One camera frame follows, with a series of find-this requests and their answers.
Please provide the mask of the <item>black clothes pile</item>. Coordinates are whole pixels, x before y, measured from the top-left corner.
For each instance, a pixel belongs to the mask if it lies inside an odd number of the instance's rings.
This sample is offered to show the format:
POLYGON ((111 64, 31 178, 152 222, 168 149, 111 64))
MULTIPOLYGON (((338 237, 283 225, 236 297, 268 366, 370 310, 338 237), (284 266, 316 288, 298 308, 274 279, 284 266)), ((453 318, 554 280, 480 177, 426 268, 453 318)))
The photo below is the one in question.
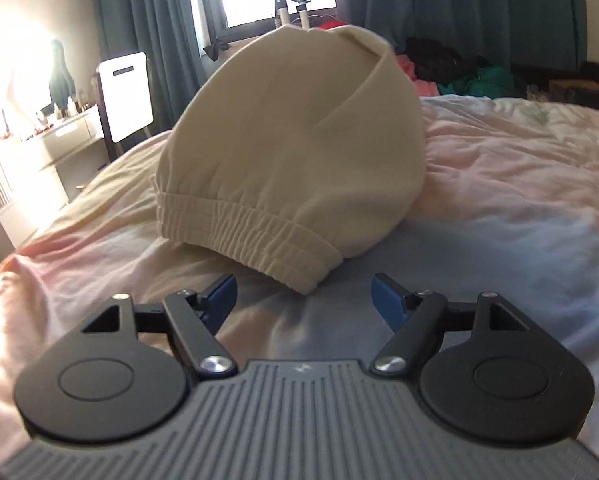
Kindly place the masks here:
POLYGON ((405 54, 414 64, 414 73, 419 79, 443 86, 474 77, 481 68, 491 66, 481 55, 464 58, 457 50, 426 38, 408 38, 405 54))

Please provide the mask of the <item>green garment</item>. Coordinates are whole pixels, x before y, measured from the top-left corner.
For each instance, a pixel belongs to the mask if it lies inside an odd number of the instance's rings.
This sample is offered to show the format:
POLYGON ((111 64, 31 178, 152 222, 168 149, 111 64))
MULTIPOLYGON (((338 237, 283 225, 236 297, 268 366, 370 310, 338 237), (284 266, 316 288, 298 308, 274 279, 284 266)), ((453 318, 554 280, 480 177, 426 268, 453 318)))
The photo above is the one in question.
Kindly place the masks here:
POLYGON ((481 67, 475 74, 449 84, 437 84, 441 96, 476 96, 477 98, 513 98, 517 88, 513 73, 503 67, 481 67))

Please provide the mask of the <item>red bag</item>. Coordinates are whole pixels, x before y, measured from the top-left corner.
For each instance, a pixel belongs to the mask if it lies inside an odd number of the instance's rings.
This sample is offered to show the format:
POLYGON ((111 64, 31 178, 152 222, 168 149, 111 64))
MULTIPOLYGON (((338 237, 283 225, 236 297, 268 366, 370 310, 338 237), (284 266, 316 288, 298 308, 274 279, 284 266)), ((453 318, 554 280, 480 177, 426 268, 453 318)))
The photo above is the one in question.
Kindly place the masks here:
POLYGON ((346 23, 340 20, 336 20, 335 18, 328 18, 328 20, 319 20, 316 23, 316 27, 322 30, 330 30, 335 29, 341 26, 345 26, 346 23))

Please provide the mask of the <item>teal right window curtain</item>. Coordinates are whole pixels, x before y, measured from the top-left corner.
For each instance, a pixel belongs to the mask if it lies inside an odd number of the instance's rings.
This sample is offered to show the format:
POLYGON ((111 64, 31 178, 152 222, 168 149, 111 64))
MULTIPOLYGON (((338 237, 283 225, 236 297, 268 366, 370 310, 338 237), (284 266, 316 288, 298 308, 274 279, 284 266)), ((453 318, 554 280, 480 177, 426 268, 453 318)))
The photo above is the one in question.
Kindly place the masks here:
POLYGON ((339 18, 405 49, 432 39, 500 66, 576 70, 586 61, 586 0, 335 0, 339 18))

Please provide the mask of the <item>cream white hoodie garment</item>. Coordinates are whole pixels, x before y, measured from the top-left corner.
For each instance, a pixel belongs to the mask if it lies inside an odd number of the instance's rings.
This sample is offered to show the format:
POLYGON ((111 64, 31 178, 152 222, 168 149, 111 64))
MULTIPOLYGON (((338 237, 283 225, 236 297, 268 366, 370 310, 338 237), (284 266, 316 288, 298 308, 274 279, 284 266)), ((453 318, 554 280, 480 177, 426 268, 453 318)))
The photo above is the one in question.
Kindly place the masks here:
POLYGON ((158 229, 308 295, 403 221, 425 180, 423 110, 370 30, 284 26, 196 93, 154 177, 158 229))

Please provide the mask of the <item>pastel tie-dye bed duvet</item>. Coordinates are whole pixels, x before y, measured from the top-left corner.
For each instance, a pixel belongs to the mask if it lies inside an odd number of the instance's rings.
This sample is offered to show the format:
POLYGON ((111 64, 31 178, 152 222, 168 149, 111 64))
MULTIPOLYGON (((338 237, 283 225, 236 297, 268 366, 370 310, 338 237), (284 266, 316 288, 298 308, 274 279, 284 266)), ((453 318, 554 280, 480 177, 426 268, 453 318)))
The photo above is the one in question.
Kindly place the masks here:
POLYGON ((0 265, 0 462, 27 441, 12 401, 24 366, 117 292, 140 304, 232 274, 219 338, 252 359, 371 359, 389 329, 373 276, 471 301, 498 292, 587 364, 581 440, 599 455, 599 112, 500 99, 427 99, 425 187, 403 223, 309 296, 158 235, 152 188, 165 134, 104 169, 0 265))

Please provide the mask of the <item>teal window curtain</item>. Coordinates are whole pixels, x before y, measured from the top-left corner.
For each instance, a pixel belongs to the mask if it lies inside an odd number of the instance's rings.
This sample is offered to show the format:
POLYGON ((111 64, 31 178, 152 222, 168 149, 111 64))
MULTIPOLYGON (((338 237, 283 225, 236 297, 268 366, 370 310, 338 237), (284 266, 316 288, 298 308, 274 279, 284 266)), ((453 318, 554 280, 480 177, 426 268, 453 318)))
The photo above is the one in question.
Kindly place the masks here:
POLYGON ((576 70, 586 61, 586 0, 335 0, 339 18, 405 49, 432 39, 500 66, 576 70))
POLYGON ((205 82, 191 0, 94 0, 103 58, 147 55, 154 116, 172 128, 205 82))

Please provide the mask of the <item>pink clothes pile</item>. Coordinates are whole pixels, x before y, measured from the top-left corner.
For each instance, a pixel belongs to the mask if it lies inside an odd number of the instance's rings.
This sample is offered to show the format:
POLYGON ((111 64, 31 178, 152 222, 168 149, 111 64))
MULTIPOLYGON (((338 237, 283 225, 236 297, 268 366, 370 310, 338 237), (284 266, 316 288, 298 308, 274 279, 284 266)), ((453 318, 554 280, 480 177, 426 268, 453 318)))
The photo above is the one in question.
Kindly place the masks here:
POLYGON ((421 98, 436 98, 439 96, 437 84, 435 84, 434 81, 421 79, 415 70, 417 66, 415 66, 414 62, 412 62, 406 54, 397 55, 396 60, 401 70, 413 82, 414 87, 417 89, 417 93, 421 98))

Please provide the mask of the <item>vanity mirror on dresser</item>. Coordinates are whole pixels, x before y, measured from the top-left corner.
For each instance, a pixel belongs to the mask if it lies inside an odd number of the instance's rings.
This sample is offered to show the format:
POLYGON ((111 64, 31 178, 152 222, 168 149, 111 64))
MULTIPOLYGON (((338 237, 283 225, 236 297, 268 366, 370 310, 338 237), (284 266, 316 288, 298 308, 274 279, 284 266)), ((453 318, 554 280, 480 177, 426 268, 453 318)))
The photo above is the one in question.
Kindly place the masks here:
POLYGON ((68 111, 68 99, 73 99, 76 88, 73 77, 66 65, 65 52, 62 42, 53 39, 51 43, 52 71, 49 79, 49 94, 51 102, 62 112, 68 111))

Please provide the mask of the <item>white dresser with drawers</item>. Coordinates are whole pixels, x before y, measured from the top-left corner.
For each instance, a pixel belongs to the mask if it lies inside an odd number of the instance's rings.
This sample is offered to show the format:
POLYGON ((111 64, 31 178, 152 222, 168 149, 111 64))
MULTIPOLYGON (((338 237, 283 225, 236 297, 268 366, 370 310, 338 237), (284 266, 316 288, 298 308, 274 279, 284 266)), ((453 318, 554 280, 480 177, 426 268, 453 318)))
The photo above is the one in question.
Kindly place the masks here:
POLYGON ((0 151, 0 258, 45 231, 109 162, 98 108, 0 151))

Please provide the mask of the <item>teal left window curtain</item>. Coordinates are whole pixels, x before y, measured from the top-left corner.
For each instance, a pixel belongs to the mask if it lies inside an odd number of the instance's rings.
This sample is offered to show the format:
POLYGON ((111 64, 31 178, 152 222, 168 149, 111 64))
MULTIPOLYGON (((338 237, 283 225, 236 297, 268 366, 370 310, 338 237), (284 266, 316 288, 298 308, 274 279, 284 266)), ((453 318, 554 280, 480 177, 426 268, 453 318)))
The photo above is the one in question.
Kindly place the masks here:
POLYGON ((172 128, 205 82, 191 0, 94 0, 103 58, 147 55, 154 116, 172 128))

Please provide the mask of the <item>white backed dark chair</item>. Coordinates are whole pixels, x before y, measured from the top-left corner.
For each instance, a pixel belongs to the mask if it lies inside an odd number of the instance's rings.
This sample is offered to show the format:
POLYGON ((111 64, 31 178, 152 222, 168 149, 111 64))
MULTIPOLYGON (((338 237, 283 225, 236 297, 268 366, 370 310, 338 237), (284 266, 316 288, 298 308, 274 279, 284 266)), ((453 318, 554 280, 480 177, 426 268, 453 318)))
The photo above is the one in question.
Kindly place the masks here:
POLYGON ((96 71, 96 97, 109 161, 120 156, 122 142, 138 132, 150 138, 154 122, 148 58, 136 52, 109 58, 96 71))

